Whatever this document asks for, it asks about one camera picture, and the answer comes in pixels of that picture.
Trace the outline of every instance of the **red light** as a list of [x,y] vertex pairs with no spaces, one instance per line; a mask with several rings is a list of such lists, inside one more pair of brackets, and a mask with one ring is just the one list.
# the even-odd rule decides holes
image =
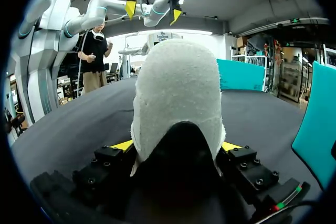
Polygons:
[[279,210],[280,210],[280,208],[278,206],[272,206],[272,211],[273,212],[277,212]]

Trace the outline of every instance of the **black tabletop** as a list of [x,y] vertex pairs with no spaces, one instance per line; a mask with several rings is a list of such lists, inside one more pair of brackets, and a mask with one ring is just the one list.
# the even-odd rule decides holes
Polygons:
[[[25,180],[54,170],[70,178],[101,145],[129,140],[135,81],[132,77],[79,97],[25,131],[12,147]],[[256,150],[266,167],[280,172],[281,183],[292,177],[308,182],[311,189],[305,199],[316,200],[321,189],[291,150],[303,116],[297,107],[263,92],[227,90],[222,94],[226,141]],[[305,207],[295,209],[293,223],[306,211]]]

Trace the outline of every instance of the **black t-shirt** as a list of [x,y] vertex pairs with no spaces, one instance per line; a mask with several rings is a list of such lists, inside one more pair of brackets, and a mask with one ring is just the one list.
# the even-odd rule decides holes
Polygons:
[[106,39],[99,41],[93,38],[92,31],[89,31],[83,47],[83,52],[86,55],[94,54],[96,58],[93,62],[87,63],[82,60],[81,72],[104,72],[104,53],[107,51]]

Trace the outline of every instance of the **man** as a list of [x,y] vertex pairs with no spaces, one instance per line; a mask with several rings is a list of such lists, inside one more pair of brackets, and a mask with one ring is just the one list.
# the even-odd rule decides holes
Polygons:
[[104,27],[105,23],[89,31],[86,36],[83,51],[78,52],[78,57],[82,59],[81,72],[83,73],[85,93],[107,85],[103,58],[109,56],[113,44],[107,44],[101,32]]

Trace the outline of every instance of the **exit sign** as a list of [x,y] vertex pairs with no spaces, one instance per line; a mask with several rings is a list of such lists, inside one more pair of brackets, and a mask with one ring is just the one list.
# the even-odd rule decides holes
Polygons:
[[300,23],[300,19],[299,19],[299,18],[292,18],[292,19],[290,20],[290,22],[291,22],[292,24],[298,24],[298,23]]

